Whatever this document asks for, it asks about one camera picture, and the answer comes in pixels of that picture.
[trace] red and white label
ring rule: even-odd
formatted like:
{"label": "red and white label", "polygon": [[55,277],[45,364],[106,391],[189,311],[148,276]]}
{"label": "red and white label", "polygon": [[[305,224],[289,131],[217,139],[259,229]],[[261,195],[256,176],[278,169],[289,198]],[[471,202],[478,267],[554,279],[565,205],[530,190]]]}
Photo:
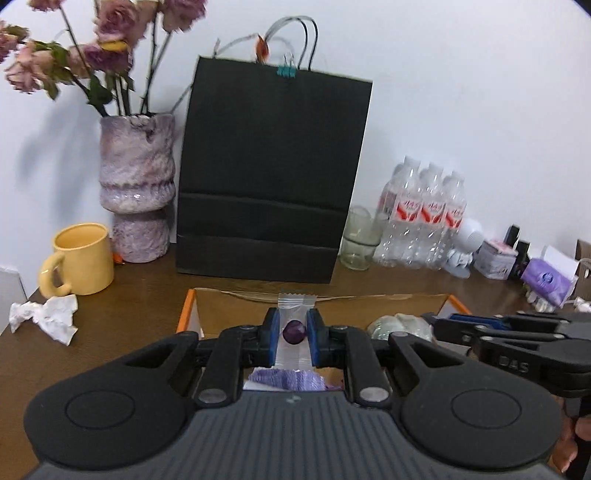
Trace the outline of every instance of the red and white label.
{"label": "red and white label", "polygon": [[404,195],[396,199],[396,207],[390,215],[391,220],[401,220],[403,222],[414,222],[421,210],[421,201],[415,200]]}
{"label": "red and white label", "polygon": [[441,223],[444,211],[445,203],[443,202],[425,202],[421,207],[421,221],[431,225]]}
{"label": "red and white label", "polygon": [[382,196],[379,198],[378,203],[378,211],[380,213],[385,213],[388,218],[392,215],[392,210],[394,210],[394,204],[396,203],[396,194],[390,191],[383,192]]}
{"label": "red and white label", "polygon": [[445,223],[448,228],[460,228],[464,218],[464,206],[448,205],[445,212]]}

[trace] black paper bag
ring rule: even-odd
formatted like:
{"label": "black paper bag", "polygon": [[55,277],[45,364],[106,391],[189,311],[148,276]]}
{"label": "black paper bag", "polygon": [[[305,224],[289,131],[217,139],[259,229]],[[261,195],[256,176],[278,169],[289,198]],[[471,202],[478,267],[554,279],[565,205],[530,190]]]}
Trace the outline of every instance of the black paper bag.
{"label": "black paper bag", "polygon": [[181,159],[177,269],[330,282],[371,87],[200,58]]}

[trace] plastic bottle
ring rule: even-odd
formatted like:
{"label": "plastic bottle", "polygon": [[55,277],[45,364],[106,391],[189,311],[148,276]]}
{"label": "plastic bottle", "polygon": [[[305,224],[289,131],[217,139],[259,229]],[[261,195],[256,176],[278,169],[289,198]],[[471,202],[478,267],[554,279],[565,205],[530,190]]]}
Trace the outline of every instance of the plastic bottle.
{"label": "plastic bottle", "polygon": [[440,268],[437,264],[437,248],[444,231],[443,216],[446,196],[443,190],[443,168],[431,163],[420,174],[422,187],[420,230],[414,253],[414,261],[427,268]]}
{"label": "plastic bottle", "polygon": [[420,162],[410,157],[395,175],[392,191],[396,198],[389,217],[388,226],[382,236],[382,243],[377,247],[374,261],[384,267],[393,267],[397,262],[412,263],[411,250],[416,243],[416,229],[421,189],[418,179]]}
{"label": "plastic bottle", "polygon": [[392,210],[394,208],[394,203],[396,203],[396,185],[395,185],[395,178],[396,175],[407,165],[413,163],[413,159],[406,156],[404,157],[404,162],[400,162],[398,165],[394,167],[394,171],[392,172],[392,177],[388,181],[388,183],[384,186],[382,190],[382,194],[379,197],[378,202],[378,213],[384,213],[389,218],[392,214]]}
{"label": "plastic bottle", "polygon": [[437,247],[434,265],[441,266],[447,258],[447,252],[453,245],[453,239],[460,228],[466,210],[466,192],[464,191],[464,177],[455,170],[443,180],[443,191],[446,207],[443,216],[445,231]]}

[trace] purple tissue package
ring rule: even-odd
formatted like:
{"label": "purple tissue package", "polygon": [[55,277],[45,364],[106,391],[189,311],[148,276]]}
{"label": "purple tissue package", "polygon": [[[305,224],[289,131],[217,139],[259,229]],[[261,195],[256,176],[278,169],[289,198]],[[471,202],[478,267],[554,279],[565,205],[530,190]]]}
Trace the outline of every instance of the purple tissue package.
{"label": "purple tissue package", "polygon": [[573,291],[573,281],[541,258],[530,261],[521,280],[555,307],[561,307]]}

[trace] wooden table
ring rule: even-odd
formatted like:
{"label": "wooden table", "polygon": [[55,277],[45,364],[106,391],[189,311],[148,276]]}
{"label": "wooden table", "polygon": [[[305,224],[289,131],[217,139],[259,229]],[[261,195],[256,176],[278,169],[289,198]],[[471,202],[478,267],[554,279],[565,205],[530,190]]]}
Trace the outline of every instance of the wooden table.
{"label": "wooden table", "polygon": [[517,285],[487,280],[477,272],[460,280],[444,271],[376,265],[354,272],[337,262],[329,285],[182,275],[175,272],[173,246],[152,263],[117,266],[109,288],[79,297],[74,324],[80,330],[70,346],[52,341],[32,322],[24,323],[14,335],[7,328],[0,336],[0,479],[20,479],[37,464],[22,428],[24,410],[33,396],[63,378],[172,335],[187,289],[192,287],[321,296],[453,293],[475,314],[527,308]]}

